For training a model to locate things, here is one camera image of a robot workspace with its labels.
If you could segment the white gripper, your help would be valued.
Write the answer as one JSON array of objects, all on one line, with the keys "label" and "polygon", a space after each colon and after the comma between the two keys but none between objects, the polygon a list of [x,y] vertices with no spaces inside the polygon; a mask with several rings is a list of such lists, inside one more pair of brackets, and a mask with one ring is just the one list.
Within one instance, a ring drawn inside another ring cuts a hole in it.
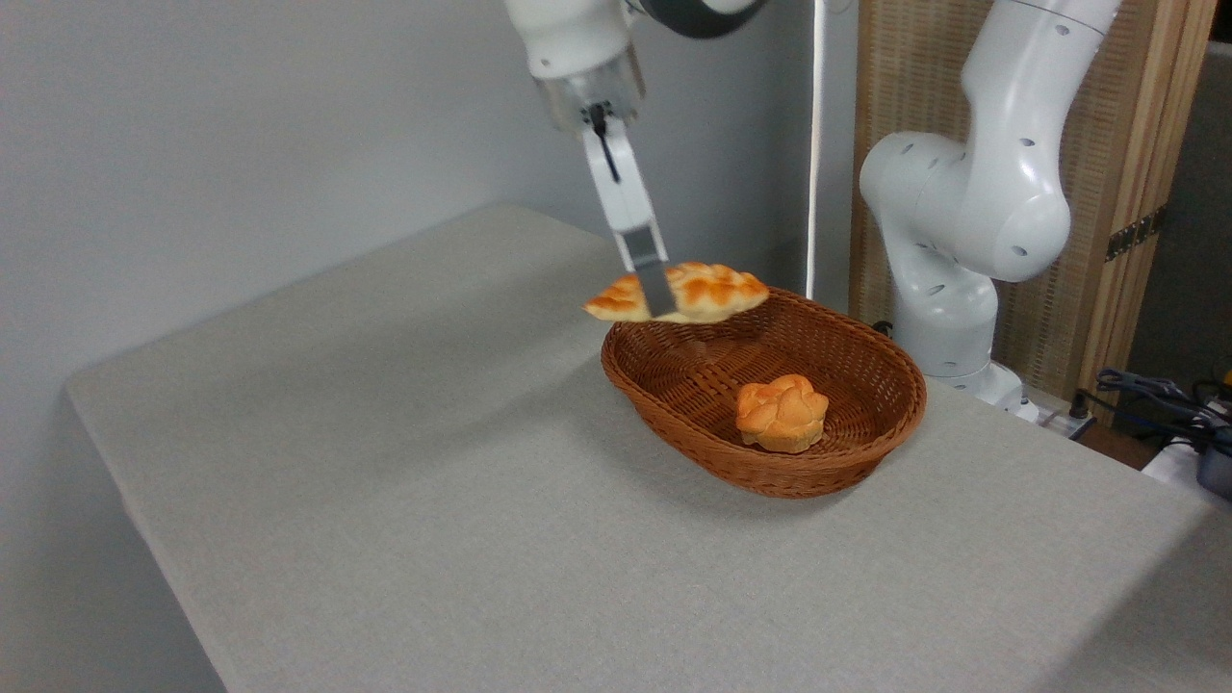
[{"label": "white gripper", "polygon": [[582,131],[591,180],[598,187],[604,219],[616,234],[625,268],[641,282],[653,319],[678,312],[667,276],[668,255],[647,192],[628,128],[609,115],[599,127]]}]

